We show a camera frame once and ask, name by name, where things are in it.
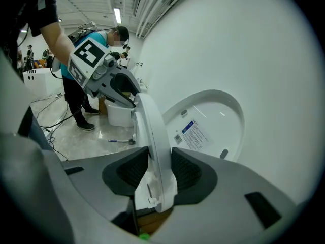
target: cable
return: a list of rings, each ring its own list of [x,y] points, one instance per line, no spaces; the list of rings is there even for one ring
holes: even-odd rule
[[[66,115],[67,115],[67,112],[68,112],[68,103],[67,103],[67,107],[66,107],[66,113],[64,114],[64,117],[63,117],[63,119],[65,119],[65,117],[66,117]],[[57,153],[59,153],[60,155],[62,155],[65,159],[66,159],[66,161],[68,161],[68,159],[67,159],[67,157],[65,156],[65,155],[63,155],[61,152],[59,152],[58,150],[56,150],[55,148],[54,148],[54,144],[53,144],[53,142],[55,141],[55,137],[53,136],[53,134],[54,134],[54,132],[55,132],[55,130],[57,130],[58,128],[59,128],[59,126],[61,126],[62,125],[62,123],[60,123],[52,132],[51,132],[51,135],[50,135],[50,138],[47,140],[48,141],[48,143],[49,143],[49,145],[50,145],[50,147],[54,150],[54,151],[56,151]]]
[[[55,59],[55,56],[53,57],[52,64],[51,64],[51,66],[50,66],[50,72],[51,72],[51,74],[52,74],[52,76],[53,76],[54,78],[56,78],[56,79],[63,79],[63,77],[62,77],[62,78],[57,77],[57,76],[53,73],[53,71],[52,71],[52,65],[53,65],[54,59]]]
[[[83,103],[82,103],[81,107],[76,111],[76,113],[73,113],[71,116],[67,117],[66,119],[64,119],[64,120],[60,121],[59,123],[56,123],[56,124],[54,124],[54,125],[52,125],[52,126],[48,126],[48,127],[46,127],[46,126],[40,126],[40,127],[41,127],[41,128],[52,128],[52,127],[54,127],[54,126],[56,126],[56,125],[58,125],[58,124],[63,123],[64,121],[68,120],[69,118],[73,117],[74,115],[76,115],[77,113],[79,113],[79,111],[80,111],[80,110],[83,108],[83,106],[85,105],[85,103],[86,103],[86,97],[87,97],[87,94],[85,94],[85,97],[84,97],[84,99],[83,99]]]
[[[115,28],[116,27],[109,28],[109,29],[101,29],[101,30],[90,30],[90,29],[87,29],[87,28],[78,27],[78,29],[82,29],[82,30],[86,30],[86,31],[91,31],[91,33],[100,32],[100,31],[109,31],[109,30],[112,30],[112,29],[115,29]]]
[[[22,43],[26,40],[27,35],[28,35],[28,31],[29,31],[29,26],[27,27],[27,32],[26,32],[26,35],[25,35],[24,39],[23,39],[22,42],[18,45],[18,47],[19,47],[20,45],[22,45]]]
[[[42,100],[56,99],[57,97],[60,97],[60,96],[63,96],[62,93],[58,93],[58,95],[56,97],[53,97],[53,98],[45,98],[45,99],[41,99],[41,100],[35,100],[35,101],[32,101],[31,103],[42,101]]]
[[[60,99],[62,97],[62,95],[60,96],[60,97],[57,97],[57,99],[55,99],[55,100],[53,100],[50,104],[48,104],[45,108],[43,108],[38,114],[37,114],[37,117],[36,117],[36,119],[39,117],[39,115],[40,115],[40,113],[44,110],[44,109],[46,109],[46,108],[48,108],[54,101],[57,101],[58,99]]]

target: gray floor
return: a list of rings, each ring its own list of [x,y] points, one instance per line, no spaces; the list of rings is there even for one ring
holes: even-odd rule
[[[90,96],[89,101],[93,108],[98,109],[98,99]],[[38,122],[41,126],[51,126],[57,122],[66,112],[64,96],[59,99],[46,99],[31,104],[34,116],[53,102],[39,114]],[[66,117],[71,115],[68,109]],[[68,160],[96,157],[111,154],[132,148],[128,143],[112,143],[107,140],[129,140],[132,137],[133,128],[114,127],[108,123],[105,115],[87,115],[86,120],[95,124],[92,131],[81,130],[76,126],[74,118],[62,123],[54,132],[53,142],[55,150],[61,152]]]

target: teal shirt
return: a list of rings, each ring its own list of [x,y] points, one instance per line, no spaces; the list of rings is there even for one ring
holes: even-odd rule
[[[77,47],[80,43],[82,43],[84,40],[86,40],[88,37],[93,38],[95,41],[99,42],[100,44],[104,45],[106,48],[108,48],[108,44],[106,44],[106,41],[104,39],[104,37],[98,33],[98,32],[92,32],[84,37],[82,37],[79,41],[77,41],[75,43],[75,47]],[[64,64],[61,64],[61,74],[62,77],[74,80],[74,78],[71,76],[71,74],[68,71],[67,66],[65,66]]]

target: label sticker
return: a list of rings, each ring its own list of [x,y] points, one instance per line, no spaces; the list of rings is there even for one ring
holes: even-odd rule
[[[183,142],[183,139],[180,137],[179,134],[177,134],[175,137],[174,137],[175,141],[177,144],[180,144],[181,142]]]
[[[183,138],[191,150],[201,150],[212,143],[211,137],[193,119],[183,130]]]

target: white bucket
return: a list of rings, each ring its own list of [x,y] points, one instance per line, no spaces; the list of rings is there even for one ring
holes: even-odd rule
[[[133,127],[131,112],[133,108],[123,108],[115,103],[105,100],[108,122],[116,127]]]

